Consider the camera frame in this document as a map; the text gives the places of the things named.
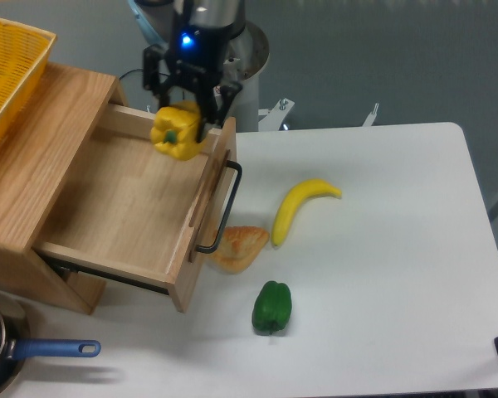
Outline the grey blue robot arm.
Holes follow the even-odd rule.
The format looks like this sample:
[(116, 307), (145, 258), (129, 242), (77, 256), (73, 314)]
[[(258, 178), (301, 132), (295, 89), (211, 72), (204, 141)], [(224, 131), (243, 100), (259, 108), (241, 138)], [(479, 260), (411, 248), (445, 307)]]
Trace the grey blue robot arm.
[(143, 87), (169, 106), (178, 87), (194, 94), (200, 143), (208, 125), (220, 126), (242, 80), (224, 69), (229, 46), (245, 28), (243, 1), (129, 1), (149, 46), (142, 55)]

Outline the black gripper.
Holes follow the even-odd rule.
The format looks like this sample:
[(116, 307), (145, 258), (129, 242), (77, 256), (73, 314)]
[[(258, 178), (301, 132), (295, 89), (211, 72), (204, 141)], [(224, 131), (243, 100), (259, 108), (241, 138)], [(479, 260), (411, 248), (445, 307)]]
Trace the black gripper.
[[(227, 81), (219, 87), (221, 104), (215, 99), (215, 85), (222, 78), (227, 44), (231, 39), (232, 24), (207, 27), (174, 16), (168, 49), (159, 44), (143, 51), (142, 86), (159, 101), (159, 108), (170, 105), (170, 91), (174, 86), (194, 93), (199, 110), (196, 142), (207, 137), (206, 126), (223, 126), (234, 99), (242, 92), (242, 84)], [(161, 81), (160, 66), (168, 68), (168, 76)]]

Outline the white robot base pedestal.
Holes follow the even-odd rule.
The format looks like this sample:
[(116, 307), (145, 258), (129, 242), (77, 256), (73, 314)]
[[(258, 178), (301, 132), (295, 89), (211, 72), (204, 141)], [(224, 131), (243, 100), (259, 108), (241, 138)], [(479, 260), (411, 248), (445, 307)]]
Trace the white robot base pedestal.
[(247, 21), (245, 28), (230, 41), (224, 62), (224, 77), (242, 84), (229, 115), (236, 119), (238, 132), (287, 130), (287, 116), (295, 102), (282, 98), (270, 109), (260, 107), (260, 77), (270, 59), (269, 41), (264, 31)]

